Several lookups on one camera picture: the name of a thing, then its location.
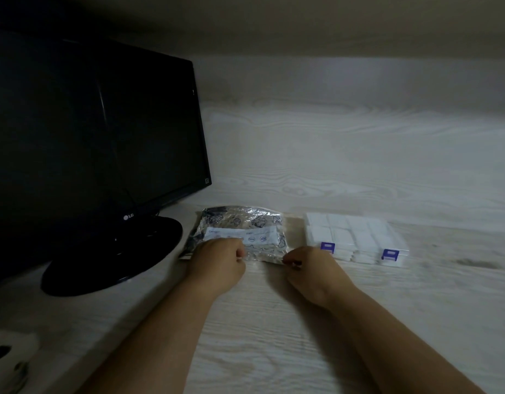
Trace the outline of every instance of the monitor screen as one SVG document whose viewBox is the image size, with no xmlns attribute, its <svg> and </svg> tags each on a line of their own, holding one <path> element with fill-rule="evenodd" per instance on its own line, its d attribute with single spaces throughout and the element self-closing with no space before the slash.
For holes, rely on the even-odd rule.
<svg viewBox="0 0 505 394">
<path fill-rule="evenodd" d="M 209 184 L 189 61 L 0 30 L 0 280 Z"/>
</svg>

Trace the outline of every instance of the monitor stand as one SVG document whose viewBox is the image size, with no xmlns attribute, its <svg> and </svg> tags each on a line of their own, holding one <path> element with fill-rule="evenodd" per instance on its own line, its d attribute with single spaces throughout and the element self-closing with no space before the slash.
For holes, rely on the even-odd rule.
<svg viewBox="0 0 505 394">
<path fill-rule="evenodd" d="M 163 260 L 182 235 L 175 219 L 135 218 L 54 258 L 41 289 L 51 296 L 78 296 L 117 285 Z"/>
</svg>

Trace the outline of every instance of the white wall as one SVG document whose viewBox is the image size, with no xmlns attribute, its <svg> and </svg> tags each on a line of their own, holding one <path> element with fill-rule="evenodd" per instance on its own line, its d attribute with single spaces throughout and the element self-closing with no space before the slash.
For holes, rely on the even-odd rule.
<svg viewBox="0 0 505 394">
<path fill-rule="evenodd" d="M 214 182 L 185 202 L 505 231 L 505 59 L 181 56 Z"/>
</svg>

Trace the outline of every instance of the desk surface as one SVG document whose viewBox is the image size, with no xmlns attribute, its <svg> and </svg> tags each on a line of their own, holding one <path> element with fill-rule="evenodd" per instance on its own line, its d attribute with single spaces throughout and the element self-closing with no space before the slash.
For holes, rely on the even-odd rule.
<svg viewBox="0 0 505 394">
<path fill-rule="evenodd" d="M 128 282 L 75 298 L 44 295 L 44 266 L 0 286 L 0 328 L 35 331 L 42 349 L 24 394 L 70 394 L 182 276 L 174 259 L 201 207 L 176 204 L 183 240 Z M 342 263 L 353 281 L 488 393 L 505 393 L 505 234 L 393 224 L 411 248 L 404 268 Z M 303 221 L 286 218 L 288 243 Z M 335 322 L 307 304 L 277 265 L 250 262 L 213 305 L 185 392 L 375 392 Z"/>
</svg>

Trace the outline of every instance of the plastic storage box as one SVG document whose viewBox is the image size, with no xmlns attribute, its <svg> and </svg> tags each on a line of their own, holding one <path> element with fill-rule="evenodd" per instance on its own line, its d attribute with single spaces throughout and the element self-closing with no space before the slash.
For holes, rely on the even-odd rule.
<svg viewBox="0 0 505 394">
<path fill-rule="evenodd" d="M 307 244 L 334 258 L 402 267 L 409 256 L 404 238 L 384 220 L 325 213 L 306 213 L 304 219 Z"/>
</svg>

